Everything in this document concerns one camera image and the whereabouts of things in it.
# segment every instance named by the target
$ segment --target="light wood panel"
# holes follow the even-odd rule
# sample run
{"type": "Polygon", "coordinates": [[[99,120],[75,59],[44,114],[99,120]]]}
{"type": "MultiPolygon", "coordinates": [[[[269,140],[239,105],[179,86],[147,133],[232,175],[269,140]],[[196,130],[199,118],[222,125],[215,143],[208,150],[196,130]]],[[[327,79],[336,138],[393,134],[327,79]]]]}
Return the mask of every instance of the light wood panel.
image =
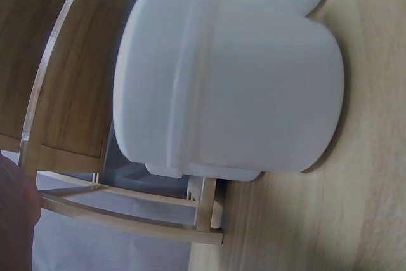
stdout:
{"type": "Polygon", "coordinates": [[[40,193],[55,196],[57,198],[66,199],[105,189],[106,187],[103,187],[101,185],[89,185],[87,187],[67,187],[67,188],[54,188],[52,190],[41,190],[40,193]]]}
{"type": "Polygon", "coordinates": [[[18,152],[39,63],[64,0],[0,0],[0,149],[18,152]]]}
{"type": "Polygon", "coordinates": [[[66,0],[30,97],[20,162],[42,171],[100,172],[112,82],[134,0],[66,0]]]}
{"type": "Polygon", "coordinates": [[[190,270],[406,270],[406,0],[327,0],[346,66],[340,128],[311,173],[233,182],[222,247],[190,270]]]}

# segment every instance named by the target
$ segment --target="white cup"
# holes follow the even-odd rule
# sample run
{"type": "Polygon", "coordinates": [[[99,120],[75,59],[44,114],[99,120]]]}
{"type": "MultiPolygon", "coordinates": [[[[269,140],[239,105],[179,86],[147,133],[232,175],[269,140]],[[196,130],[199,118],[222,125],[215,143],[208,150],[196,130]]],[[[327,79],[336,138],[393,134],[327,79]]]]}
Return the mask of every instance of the white cup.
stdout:
{"type": "Polygon", "coordinates": [[[157,175],[252,180],[322,155],[344,92],[322,25],[231,0],[140,0],[114,80],[122,153],[157,175]]]}

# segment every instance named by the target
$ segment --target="hand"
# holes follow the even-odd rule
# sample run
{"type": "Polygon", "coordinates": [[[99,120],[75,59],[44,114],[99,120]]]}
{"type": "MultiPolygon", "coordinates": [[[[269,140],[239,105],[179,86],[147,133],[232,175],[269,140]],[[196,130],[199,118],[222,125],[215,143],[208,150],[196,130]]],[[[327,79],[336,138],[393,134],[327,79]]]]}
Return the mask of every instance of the hand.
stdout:
{"type": "Polygon", "coordinates": [[[36,185],[0,153],[0,270],[31,270],[34,226],[40,215],[36,185]]]}

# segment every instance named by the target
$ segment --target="wooden surface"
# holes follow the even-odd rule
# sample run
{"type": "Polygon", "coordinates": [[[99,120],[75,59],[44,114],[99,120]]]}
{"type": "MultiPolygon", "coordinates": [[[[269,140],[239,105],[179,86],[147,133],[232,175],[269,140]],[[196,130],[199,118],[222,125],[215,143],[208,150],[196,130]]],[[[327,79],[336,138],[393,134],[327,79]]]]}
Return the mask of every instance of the wooden surface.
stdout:
{"type": "Polygon", "coordinates": [[[224,244],[190,270],[406,270],[406,0],[327,0],[313,16],[346,66],[343,116],[311,173],[233,182],[224,244]]]}
{"type": "Polygon", "coordinates": [[[112,84],[134,0],[66,0],[36,76],[20,164],[36,171],[99,172],[111,125],[112,84]]]}
{"type": "Polygon", "coordinates": [[[64,0],[0,0],[0,149],[18,152],[37,69],[64,0]]]}

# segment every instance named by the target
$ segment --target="wooden frame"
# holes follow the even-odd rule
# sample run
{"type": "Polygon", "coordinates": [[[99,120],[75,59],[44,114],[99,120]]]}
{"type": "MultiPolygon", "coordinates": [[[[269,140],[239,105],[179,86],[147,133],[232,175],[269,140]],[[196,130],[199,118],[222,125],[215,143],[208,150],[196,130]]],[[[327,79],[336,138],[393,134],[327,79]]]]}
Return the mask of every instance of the wooden frame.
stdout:
{"type": "Polygon", "coordinates": [[[0,0],[0,149],[18,152],[45,45],[64,0],[0,0]]]}
{"type": "Polygon", "coordinates": [[[134,0],[66,0],[39,66],[20,146],[20,166],[78,187],[41,191],[42,207],[56,213],[128,232],[205,244],[221,244],[210,228],[215,179],[205,179],[199,202],[150,195],[97,183],[111,124],[112,81],[122,32],[134,0]],[[50,171],[96,173],[84,182],[50,171]],[[196,225],[114,213],[67,200],[106,191],[197,209],[196,225]]]}
{"type": "Polygon", "coordinates": [[[133,5],[134,0],[66,0],[25,119],[20,162],[28,175],[102,171],[115,60],[133,5]]]}
{"type": "Polygon", "coordinates": [[[221,244],[223,242],[223,233],[221,230],[210,226],[213,217],[213,206],[215,204],[213,190],[215,190],[216,179],[203,178],[201,190],[202,197],[200,198],[200,201],[191,201],[188,199],[172,198],[110,187],[108,185],[84,181],[58,173],[47,171],[41,171],[38,173],[40,175],[78,185],[78,187],[72,188],[42,190],[41,197],[43,199],[44,209],[69,217],[79,218],[94,224],[118,228],[138,235],[201,244],[221,244]],[[146,201],[193,207],[196,209],[196,214],[199,216],[196,217],[194,226],[181,225],[167,221],[156,221],[137,216],[124,215],[66,200],[66,198],[69,197],[96,191],[104,191],[146,201]]]}

